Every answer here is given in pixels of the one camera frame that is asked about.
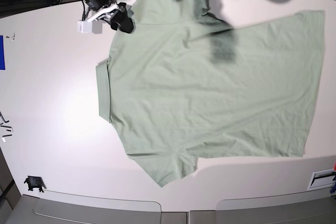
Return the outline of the light green T-shirt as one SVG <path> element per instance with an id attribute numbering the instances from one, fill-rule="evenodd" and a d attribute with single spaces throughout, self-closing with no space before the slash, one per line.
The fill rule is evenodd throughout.
<path id="1" fill-rule="evenodd" d="M 159 186 L 199 158 L 301 157 L 316 107 L 325 14 L 232 28 L 208 0 L 137 0 L 96 68 L 99 115 Z"/>

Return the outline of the blue panel at edge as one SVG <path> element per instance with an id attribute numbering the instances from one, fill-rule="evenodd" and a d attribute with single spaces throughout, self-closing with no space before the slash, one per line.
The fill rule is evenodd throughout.
<path id="1" fill-rule="evenodd" d="M 0 70 L 5 70 L 4 38 L 0 35 Z"/>

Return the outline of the black hex key set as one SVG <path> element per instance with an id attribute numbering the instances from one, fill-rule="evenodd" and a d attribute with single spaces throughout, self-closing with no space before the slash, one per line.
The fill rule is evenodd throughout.
<path id="1" fill-rule="evenodd" d="M 10 120 L 8 120 L 1 113 L 1 140 L 3 143 L 6 143 L 10 137 L 13 136 L 14 130 L 10 124 Z"/>

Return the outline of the black clamp on table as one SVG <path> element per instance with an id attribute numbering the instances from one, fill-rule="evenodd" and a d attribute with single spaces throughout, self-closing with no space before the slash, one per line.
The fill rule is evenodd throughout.
<path id="1" fill-rule="evenodd" d="M 24 184 L 27 184 L 28 191 L 33 191 L 35 188 L 37 188 L 40 193 L 43 193 L 44 189 L 46 189 L 46 186 L 41 177 L 28 176 L 24 180 Z"/>

